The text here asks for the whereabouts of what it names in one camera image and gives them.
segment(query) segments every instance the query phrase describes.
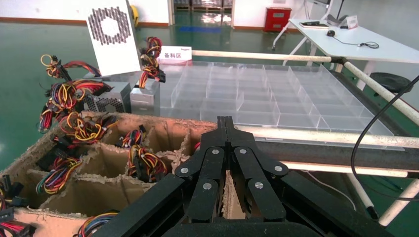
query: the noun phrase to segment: white label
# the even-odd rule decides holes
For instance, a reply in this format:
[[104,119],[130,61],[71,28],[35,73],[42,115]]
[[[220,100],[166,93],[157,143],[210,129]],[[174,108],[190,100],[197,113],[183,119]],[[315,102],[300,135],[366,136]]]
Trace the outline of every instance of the white label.
[[162,46],[162,52],[159,56],[160,60],[192,60],[192,47],[182,46]]
[[358,17],[357,16],[348,16],[346,18],[348,24],[348,29],[354,29],[358,27]]
[[128,2],[101,0],[93,5],[87,7],[87,27],[102,76],[140,71]]

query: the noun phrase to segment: white wall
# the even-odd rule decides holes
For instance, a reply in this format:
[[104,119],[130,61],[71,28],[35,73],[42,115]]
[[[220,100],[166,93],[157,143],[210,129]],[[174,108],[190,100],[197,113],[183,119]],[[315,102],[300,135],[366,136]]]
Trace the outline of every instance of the white wall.
[[[289,7],[291,15],[303,4],[303,0],[286,0],[285,4],[273,3],[274,0],[235,0],[234,26],[264,27],[267,7]],[[307,10],[311,12],[312,3],[307,3]],[[294,18],[305,19],[304,8]]]
[[[168,23],[168,0],[129,0],[141,22]],[[0,0],[0,17],[86,20],[94,0]]]

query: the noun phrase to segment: red cabinet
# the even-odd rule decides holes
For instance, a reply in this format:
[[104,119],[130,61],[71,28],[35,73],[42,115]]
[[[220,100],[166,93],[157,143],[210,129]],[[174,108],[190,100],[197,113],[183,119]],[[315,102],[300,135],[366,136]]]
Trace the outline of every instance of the red cabinet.
[[263,31],[281,31],[282,28],[288,23],[291,15],[291,8],[287,7],[267,7],[265,28]]

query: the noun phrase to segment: white sign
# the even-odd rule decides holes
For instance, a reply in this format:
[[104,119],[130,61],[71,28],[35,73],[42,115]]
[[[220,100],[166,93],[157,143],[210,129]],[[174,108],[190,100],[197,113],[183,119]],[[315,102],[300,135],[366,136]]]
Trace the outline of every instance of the white sign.
[[348,29],[354,29],[358,27],[358,17],[357,16],[348,16],[346,18],[346,23],[348,24]]
[[160,60],[190,61],[192,60],[192,47],[162,46]]

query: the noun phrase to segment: epoxy floor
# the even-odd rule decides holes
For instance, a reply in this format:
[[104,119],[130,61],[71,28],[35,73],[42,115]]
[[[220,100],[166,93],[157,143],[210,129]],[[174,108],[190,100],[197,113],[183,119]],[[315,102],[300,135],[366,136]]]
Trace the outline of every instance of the epoxy floor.
[[[177,12],[175,26],[163,28],[141,28],[137,30],[139,39],[148,36],[159,37],[165,45],[192,46],[195,50],[216,50],[255,53],[290,53],[302,39],[301,34],[285,34],[271,50],[277,34],[260,31],[233,30],[229,25],[231,16],[215,13]],[[219,27],[219,33],[182,31],[182,26]],[[297,54],[307,53],[304,46]],[[9,165],[34,144],[42,134],[37,131],[39,114],[46,102],[44,88],[49,88],[55,79],[47,76],[40,63],[43,54],[57,55],[63,62],[81,60],[97,66],[89,32],[84,26],[62,26],[42,24],[0,23],[0,168]],[[281,61],[225,59],[194,57],[197,61],[281,64]],[[289,62],[289,65],[304,65]],[[85,71],[71,69],[73,78],[82,77]],[[408,123],[403,116],[393,111],[404,126],[418,131],[417,126]],[[388,188],[377,184],[369,177],[366,182],[377,189],[396,195]],[[395,179],[405,187],[409,181]],[[367,190],[377,210],[382,214],[392,200]],[[397,236],[418,236],[416,219],[419,205],[411,203],[388,228]]]

